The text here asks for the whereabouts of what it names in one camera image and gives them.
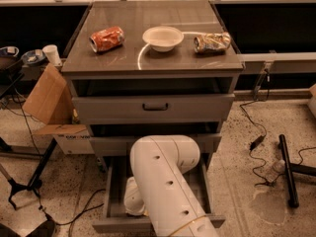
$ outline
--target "black stand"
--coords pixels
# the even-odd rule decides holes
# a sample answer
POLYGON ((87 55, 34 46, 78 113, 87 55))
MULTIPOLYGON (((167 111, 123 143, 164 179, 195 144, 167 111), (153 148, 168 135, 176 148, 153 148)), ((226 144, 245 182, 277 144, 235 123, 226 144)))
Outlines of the black stand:
POLYGON ((287 152, 285 136, 281 134, 278 138, 282 157, 285 161, 285 175, 287 178, 287 188, 289 193, 288 205, 293 208, 298 208, 299 202, 293 172, 316 177, 316 168, 291 163, 287 152))
POLYGON ((5 176, 5 178, 8 180, 9 184, 12 187, 8 201, 15 209, 17 209, 17 206, 12 201, 12 196, 14 196, 16 193, 18 193, 20 191, 25 191, 25 190, 33 191, 38 198, 40 197, 40 194, 37 192, 37 189, 39 189, 41 187, 41 184, 42 184, 42 182, 40 180, 40 174, 41 174, 42 170, 44 169, 46 163, 48 162, 48 160, 51 156, 51 153, 53 152, 56 144, 57 144, 57 142, 53 138, 51 140, 49 146, 47 147, 43 157, 40 159, 38 167, 36 168, 29 183, 26 186, 16 183, 15 180, 8 174, 8 172, 3 168, 3 166, 0 163, 0 172, 5 176))

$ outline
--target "cabinet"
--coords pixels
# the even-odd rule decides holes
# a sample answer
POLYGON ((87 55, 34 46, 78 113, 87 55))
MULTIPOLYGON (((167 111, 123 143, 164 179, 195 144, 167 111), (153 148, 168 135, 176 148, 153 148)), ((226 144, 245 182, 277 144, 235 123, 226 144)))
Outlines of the cabinet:
POLYGON ((205 211, 217 220, 206 169, 220 142, 243 64, 232 46, 225 53, 195 54, 194 36, 221 32, 223 27, 206 0, 93 4, 62 74, 79 118, 88 126, 95 154, 111 162, 104 218, 95 223, 97 231, 148 230, 149 219, 127 217, 121 201, 126 177, 131 175, 129 149, 139 137, 151 134, 184 134, 197 142, 200 171, 188 173, 188 182, 198 186, 195 191, 205 211), (160 25, 178 28, 184 41, 165 53, 151 49, 142 34, 160 25), (94 53, 89 36, 111 26, 124 30, 123 46, 94 53))

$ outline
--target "tile floor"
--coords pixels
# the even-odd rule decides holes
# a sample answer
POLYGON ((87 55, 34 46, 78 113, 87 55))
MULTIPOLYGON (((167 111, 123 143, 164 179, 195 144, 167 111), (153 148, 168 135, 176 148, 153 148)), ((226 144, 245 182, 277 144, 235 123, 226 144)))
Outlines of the tile floor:
MULTIPOLYGON (((269 100, 246 107, 251 118, 262 124, 268 134, 264 142, 253 151, 253 156, 267 160, 258 169, 262 175, 268 172, 280 158, 278 136, 284 134, 292 162, 298 162, 297 151, 316 146, 316 118, 306 106, 307 99, 269 100)), ((262 164, 249 156, 249 144, 261 131, 245 118, 234 102, 228 121, 222 128, 222 140, 207 171, 212 190, 214 212, 226 217, 217 228, 221 237, 314 237, 316 221, 316 179, 294 174, 300 202, 297 209, 287 205, 288 193, 284 177, 274 187, 256 186, 262 180, 252 169, 262 164)), ((10 103, 16 113, 19 106, 10 103)), ((42 126, 28 118, 31 130, 42 126)), ((7 110, 0 110, 0 136, 9 144, 31 146, 29 132, 23 117, 7 110)), ((38 147, 46 147, 50 136, 35 136, 38 147)), ((303 153, 304 164, 316 167, 316 150, 303 153)), ((38 160, 0 156, 0 162, 9 174, 21 184, 26 184, 33 174, 38 160)), ((94 155, 65 155, 59 147, 42 172, 41 202, 57 222, 70 221, 80 212, 91 194, 106 187, 106 174, 101 173, 94 155)), ((0 222, 26 236, 45 221, 39 211, 39 200, 32 192, 20 192, 14 196, 18 206, 14 210, 7 199, 10 185, 0 173, 0 222)), ((97 194, 91 206, 103 202, 104 192, 97 194)), ((85 213, 72 227, 74 237, 93 236, 143 236, 138 233, 98 234, 92 221, 101 217, 98 208, 85 213)), ((68 236, 69 225, 57 227, 57 237, 68 236)))

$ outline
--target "paper cup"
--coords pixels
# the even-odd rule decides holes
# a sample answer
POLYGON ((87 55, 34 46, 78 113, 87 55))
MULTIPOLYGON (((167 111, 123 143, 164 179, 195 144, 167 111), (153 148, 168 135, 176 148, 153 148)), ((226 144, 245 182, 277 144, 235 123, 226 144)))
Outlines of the paper cup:
POLYGON ((42 51, 44 52, 44 54, 46 55, 48 61, 56 66, 56 67, 60 67, 62 66, 62 62, 61 59, 59 57, 59 53, 58 53, 58 49, 57 46, 54 44, 49 44, 47 46, 45 46, 42 51))

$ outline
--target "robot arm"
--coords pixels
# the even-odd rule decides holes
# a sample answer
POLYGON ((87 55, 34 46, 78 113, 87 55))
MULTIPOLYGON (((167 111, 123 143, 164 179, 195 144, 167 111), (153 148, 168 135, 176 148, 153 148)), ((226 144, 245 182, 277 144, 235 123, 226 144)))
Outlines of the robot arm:
POLYGON ((157 236, 217 237, 183 174, 198 164, 199 149, 183 135, 146 136, 130 152, 136 184, 125 204, 146 206, 157 236))

